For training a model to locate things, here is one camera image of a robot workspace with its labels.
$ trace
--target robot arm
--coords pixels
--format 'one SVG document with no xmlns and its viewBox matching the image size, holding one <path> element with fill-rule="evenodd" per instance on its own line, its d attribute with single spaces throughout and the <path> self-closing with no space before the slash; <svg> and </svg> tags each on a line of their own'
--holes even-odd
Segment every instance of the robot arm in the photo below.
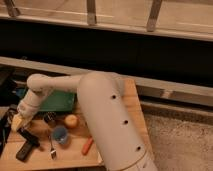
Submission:
<svg viewBox="0 0 213 171">
<path fill-rule="evenodd" d="M 118 74 L 32 75 L 27 85 L 30 90 L 18 105 L 19 118 L 14 117 L 22 121 L 18 127 L 23 125 L 23 120 L 31 120 L 53 89 L 77 92 L 87 125 L 108 170 L 157 170 L 122 102 L 124 81 Z M 12 124 L 13 130 L 18 127 Z"/>
</svg>

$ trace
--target wooden tabletop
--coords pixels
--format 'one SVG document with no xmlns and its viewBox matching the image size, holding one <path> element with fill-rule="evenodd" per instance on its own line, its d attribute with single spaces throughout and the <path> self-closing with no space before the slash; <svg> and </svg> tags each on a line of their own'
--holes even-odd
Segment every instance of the wooden tabletop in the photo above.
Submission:
<svg viewBox="0 0 213 171">
<path fill-rule="evenodd" d="M 138 99 L 134 80 L 125 79 L 125 94 L 123 101 L 135 126 L 139 130 L 148 151 L 152 154 L 152 147 L 150 144 L 149 135 L 141 111 L 141 105 Z M 57 168 L 76 168 L 102 165 L 96 145 L 93 144 L 89 153 L 86 156 L 81 154 L 81 149 L 87 138 L 90 136 L 89 130 L 86 127 L 84 117 L 81 114 L 79 104 L 77 103 L 73 111 L 79 117 L 79 125 L 75 129 L 70 129 L 69 143 L 60 146 L 53 142 L 53 146 L 57 151 L 57 159 L 52 160 L 50 156 L 50 142 L 46 136 L 46 130 L 49 126 L 42 120 L 33 120 L 29 131 L 38 136 L 41 147 L 34 149 L 26 162 L 20 162 L 15 158 L 16 153 L 22 147 L 25 139 L 19 134 L 11 132 L 8 138 L 3 154 L 0 158 L 0 170 L 43 170 L 43 169 L 57 169 Z"/>
</svg>

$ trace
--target metal bar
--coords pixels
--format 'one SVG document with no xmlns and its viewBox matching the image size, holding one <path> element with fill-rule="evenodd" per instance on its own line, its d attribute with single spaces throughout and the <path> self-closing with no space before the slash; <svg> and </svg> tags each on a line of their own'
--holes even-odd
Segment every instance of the metal bar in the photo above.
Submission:
<svg viewBox="0 0 213 171">
<path fill-rule="evenodd" d="M 16 68 L 28 70 L 40 70 L 46 72 L 55 72 L 60 74 L 85 74 L 92 70 L 80 69 L 74 67 L 47 64 L 42 62 L 27 61 L 22 59 L 12 59 L 0 56 L 0 65 L 13 66 Z M 135 77 L 124 75 L 135 80 L 139 95 L 157 97 L 192 104 L 199 104 L 213 107 L 213 88 L 197 86 L 170 81 L 162 81 L 150 78 Z"/>
<path fill-rule="evenodd" d="M 149 32 L 155 31 L 158 15 L 160 12 L 161 4 L 163 0 L 153 0 L 152 2 L 152 8 L 150 11 L 149 19 L 147 22 L 146 29 Z"/>
<path fill-rule="evenodd" d="M 19 9 L 15 6 L 13 0 L 4 0 L 5 5 L 7 6 L 7 12 L 10 17 L 17 17 L 21 14 Z"/>
<path fill-rule="evenodd" d="M 87 0 L 87 23 L 91 26 L 96 24 L 95 0 Z"/>
</svg>

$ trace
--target carrot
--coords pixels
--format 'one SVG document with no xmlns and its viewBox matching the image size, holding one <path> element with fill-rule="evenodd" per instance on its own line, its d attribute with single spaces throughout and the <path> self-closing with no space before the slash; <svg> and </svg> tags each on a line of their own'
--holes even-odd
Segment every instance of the carrot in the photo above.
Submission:
<svg viewBox="0 0 213 171">
<path fill-rule="evenodd" d="M 88 138 L 87 142 L 84 144 L 84 146 L 83 146 L 83 148 L 82 148 L 82 150 L 81 150 L 81 153 L 82 153 L 83 155 L 87 155 L 87 153 L 89 152 L 90 147 L 91 147 L 92 144 L 93 144 L 93 141 L 94 141 L 94 140 L 93 140 L 92 137 Z"/>
</svg>

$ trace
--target floor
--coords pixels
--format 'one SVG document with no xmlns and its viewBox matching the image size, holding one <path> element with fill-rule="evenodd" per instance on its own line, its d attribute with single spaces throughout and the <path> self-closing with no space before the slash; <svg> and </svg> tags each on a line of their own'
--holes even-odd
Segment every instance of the floor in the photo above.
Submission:
<svg viewBox="0 0 213 171">
<path fill-rule="evenodd" d="M 151 111 L 145 110 L 144 113 L 159 171 L 213 170 L 213 124 L 200 123 L 200 120 L 195 122 L 193 112 L 193 121 L 186 121 L 173 117 L 174 111 L 171 113 L 165 110 L 167 117 L 158 115 L 159 110 Z"/>
</svg>

